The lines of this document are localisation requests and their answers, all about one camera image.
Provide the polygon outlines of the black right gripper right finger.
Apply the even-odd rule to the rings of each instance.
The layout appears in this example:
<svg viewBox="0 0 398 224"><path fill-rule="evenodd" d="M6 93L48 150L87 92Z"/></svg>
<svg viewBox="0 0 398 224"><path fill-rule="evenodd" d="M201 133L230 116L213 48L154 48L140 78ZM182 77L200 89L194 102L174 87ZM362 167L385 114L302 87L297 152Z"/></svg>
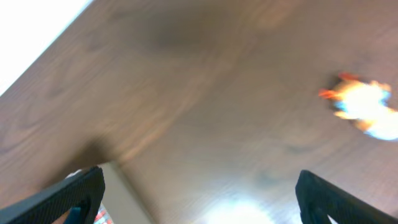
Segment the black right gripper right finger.
<svg viewBox="0 0 398 224"><path fill-rule="evenodd" d="M397 224L384 213L309 170L300 172L295 194L303 224Z"/></svg>

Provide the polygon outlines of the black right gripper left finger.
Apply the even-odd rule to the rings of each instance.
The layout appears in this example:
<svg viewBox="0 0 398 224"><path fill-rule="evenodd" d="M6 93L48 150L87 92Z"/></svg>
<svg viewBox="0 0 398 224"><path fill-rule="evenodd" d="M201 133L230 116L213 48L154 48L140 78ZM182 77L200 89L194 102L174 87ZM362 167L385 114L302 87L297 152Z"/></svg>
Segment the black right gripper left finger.
<svg viewBox="0 0 398 224"><path fill-rule="evenodd" d="M1 224L95 222L105 191L102 168L94 166L1 210Z"/></svg>

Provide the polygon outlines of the orange and blue toy fish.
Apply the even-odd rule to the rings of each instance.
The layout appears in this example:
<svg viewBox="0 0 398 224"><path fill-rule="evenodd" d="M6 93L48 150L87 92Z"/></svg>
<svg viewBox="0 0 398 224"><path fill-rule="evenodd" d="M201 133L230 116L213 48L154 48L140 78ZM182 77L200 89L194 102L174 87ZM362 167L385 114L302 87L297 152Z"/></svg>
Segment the orange and blue toy fish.
<svg viewBox="0 0 398 224"><path fill-rule="evenodd" d="M331 89L322 89L319 96L332 102L333 114L350 120L362 133L383 141L397 141L397 110L387 101L391 86L376 80L368 82L357 75L341 72L340 82Z"/></svg>

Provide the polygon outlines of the red toy fire truck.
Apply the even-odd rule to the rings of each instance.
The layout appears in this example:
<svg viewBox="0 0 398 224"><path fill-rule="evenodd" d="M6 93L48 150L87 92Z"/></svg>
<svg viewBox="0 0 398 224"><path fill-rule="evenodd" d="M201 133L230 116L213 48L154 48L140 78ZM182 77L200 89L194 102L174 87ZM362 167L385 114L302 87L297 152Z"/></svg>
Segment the red toy fire truck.
<svg viewBox="0 0 398 224"><path fill-rule="evenodd" d="M98 213L95 217L94 224L114 224L111 216L103 204L99 206Z"/></svg>

